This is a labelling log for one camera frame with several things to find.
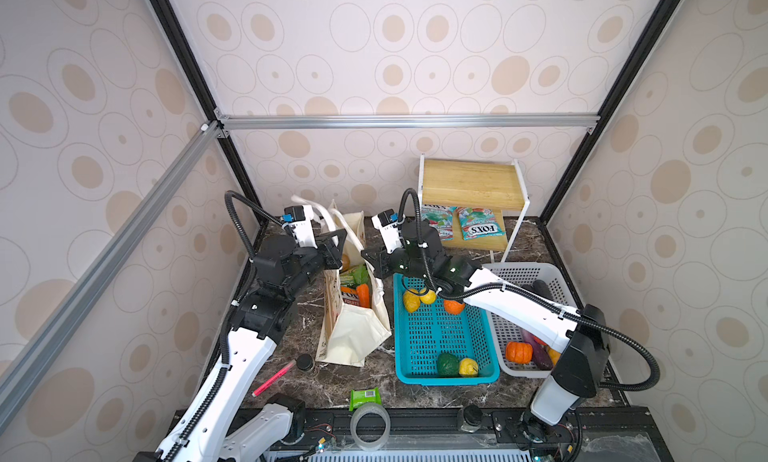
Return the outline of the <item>orange carrot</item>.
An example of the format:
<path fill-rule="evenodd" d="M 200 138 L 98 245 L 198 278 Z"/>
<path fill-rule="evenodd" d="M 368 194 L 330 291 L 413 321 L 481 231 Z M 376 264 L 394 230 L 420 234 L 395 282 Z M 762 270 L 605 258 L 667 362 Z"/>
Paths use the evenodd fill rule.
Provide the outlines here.
<path fill-rule="evenodd" d="M 360 284 L 356 287 L 356 294 L 359 301 L 359 306 L 362 308 L 371 307 L 371 291 L 367 283 Z"/>

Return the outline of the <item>cream canvas grocery bag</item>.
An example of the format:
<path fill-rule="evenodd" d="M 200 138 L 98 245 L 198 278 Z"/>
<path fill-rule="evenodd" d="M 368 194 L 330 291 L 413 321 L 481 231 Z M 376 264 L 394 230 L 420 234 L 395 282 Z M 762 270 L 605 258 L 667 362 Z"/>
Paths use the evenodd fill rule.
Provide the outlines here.
<path fill-rule="evenodd" d="M 361 257 L 361 251 L 366 247 L 364 214 L 343 214 L 335 205 L 324 207 L 297 195 L 292 196 L 291 200 L 297 205 L 309 204 L 313 207 L 313 220 L 321 223 L 322 233 L 336 229 L 344 230 L 346 241 L 343 255 L 346 254 L 350 258 L 351 267 L 365 264 L 368 268 L 370 308 L 345 304 L 340 291 L 342 285 L 339 275 L 342 271 L 338 269 L 324 272 L 324 317 L 316 352 L 316 360 L 321 363 L 362 367 L 366 356 L 392 335 L 388 311 L 383 300 L 383 282 L 373 276 L 373 269 Z"/>

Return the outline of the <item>green yellow snack bag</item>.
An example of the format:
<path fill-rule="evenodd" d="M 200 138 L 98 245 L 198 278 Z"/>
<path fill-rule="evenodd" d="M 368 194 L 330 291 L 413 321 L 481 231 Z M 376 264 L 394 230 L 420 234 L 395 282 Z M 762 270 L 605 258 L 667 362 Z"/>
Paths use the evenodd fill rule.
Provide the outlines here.
<path fill-rule="evenodd" d="M 341 272 L 339 279 L 340 284 L 343 287 L 353 289 L 356 289 L 360 285 L 367 285 L 370 283 L 369 271 L 365 264 L 356 265 L 349 270 Z"/>

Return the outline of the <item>orange pink snack bag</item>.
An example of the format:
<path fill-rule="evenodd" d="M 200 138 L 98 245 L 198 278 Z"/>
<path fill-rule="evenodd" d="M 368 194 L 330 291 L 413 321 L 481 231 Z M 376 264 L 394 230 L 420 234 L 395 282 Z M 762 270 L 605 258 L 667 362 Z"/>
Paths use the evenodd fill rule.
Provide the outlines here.
<path fill-rule="evenodd" d="M 342 286 L 340 288 L 341 298 L 345 304 L 360 307 L 360 299 L 357 291 L 354 288 Z"/>

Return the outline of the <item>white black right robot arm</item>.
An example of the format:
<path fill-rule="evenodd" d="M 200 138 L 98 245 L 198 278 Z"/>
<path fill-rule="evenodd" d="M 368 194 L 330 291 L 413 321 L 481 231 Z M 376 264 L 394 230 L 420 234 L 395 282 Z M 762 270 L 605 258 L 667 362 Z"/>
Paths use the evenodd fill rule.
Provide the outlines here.
<path fill-rule="evenodd" d="M 605 324 L 598 308 L 577 309 L 550 301 L 507 282 L 480 264 L 448 254 L 438 231 L 420 215 L 409 219 L 402 210 L 385 210 L 372 219 L 384 242 L 365 249 L 363 259 L 379 279 L 396 274 L 419 278 L 446 300 L 464 302 L 502 317 L 532 333 L 559 352 L 559 361 L 526 410 L 527 424 L 558 425 L 567 411 L 601 389 L 639 392 L 654 387 L 660 367 L 651 352 L 633 338 Z M 615 339 L 637 352 L 649 367 L 648 377 L 632 384 L 604 380 Z"/>

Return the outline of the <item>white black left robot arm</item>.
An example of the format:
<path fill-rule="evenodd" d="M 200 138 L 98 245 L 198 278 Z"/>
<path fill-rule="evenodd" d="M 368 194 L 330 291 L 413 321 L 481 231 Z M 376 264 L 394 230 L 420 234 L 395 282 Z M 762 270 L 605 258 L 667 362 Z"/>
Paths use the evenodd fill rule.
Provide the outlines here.
<path fill-rule="evenodd" d="M 303 436 L 303 402 L 277 396 L 238 429 L 240 404 L 290 323 L 296 298 L 326 270 L 342 267 L 347 236 L 327 208 L 293 197 L 280 217 L 227 191 L 225 207 L 247 250 L 243 285 L 219 330 L 220 355 L 191 405 L 137 461 L 257 461 L 279 441 Z"/>

